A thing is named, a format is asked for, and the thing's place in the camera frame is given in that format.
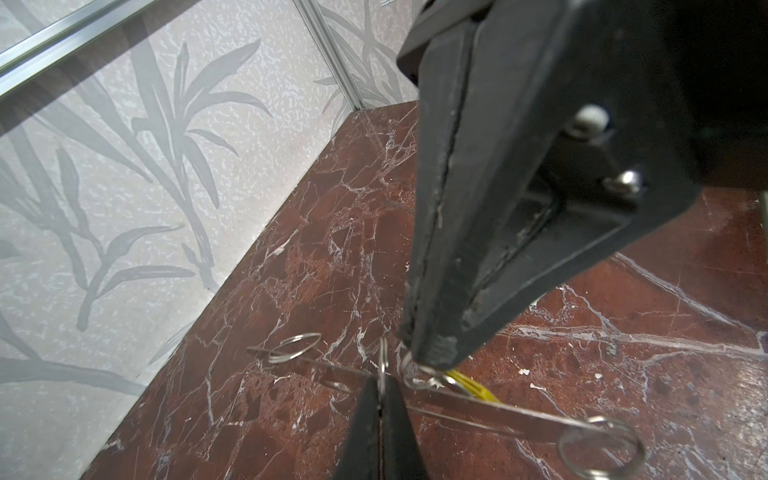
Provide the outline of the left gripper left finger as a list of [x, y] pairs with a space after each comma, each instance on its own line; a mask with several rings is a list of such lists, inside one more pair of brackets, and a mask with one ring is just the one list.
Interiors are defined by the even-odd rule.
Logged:
[[333, 480], [379, 478], [379, 422], [377, 381], [369, 377], [357, 400]]

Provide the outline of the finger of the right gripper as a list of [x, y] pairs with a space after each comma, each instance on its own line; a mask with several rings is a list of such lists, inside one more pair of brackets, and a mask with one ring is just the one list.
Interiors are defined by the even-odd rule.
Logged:
[[534, 300], [680, 215], [698, 192], [444, 192], [414, 360], [456, 367]]
[[431, 39], [418, 68], [419, 123], [414, 235], [404, 297], [403, 343], [413, 348], [420, 305], [426, 288], [428, 254], [439, 223], [453, 150], [463, 108], [477, 24], [465, 20]]

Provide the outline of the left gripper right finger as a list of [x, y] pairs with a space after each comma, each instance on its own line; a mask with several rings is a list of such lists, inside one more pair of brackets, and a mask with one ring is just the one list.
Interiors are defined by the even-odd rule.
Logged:
[[380, 396], [380, 478], [428, 479], [401, 389], [385, 375]]

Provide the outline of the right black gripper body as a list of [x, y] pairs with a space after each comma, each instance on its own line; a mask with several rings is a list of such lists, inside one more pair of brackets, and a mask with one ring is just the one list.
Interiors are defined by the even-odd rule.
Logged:
[[767, 187], [763, 1], [431, 1], [421, 192]]

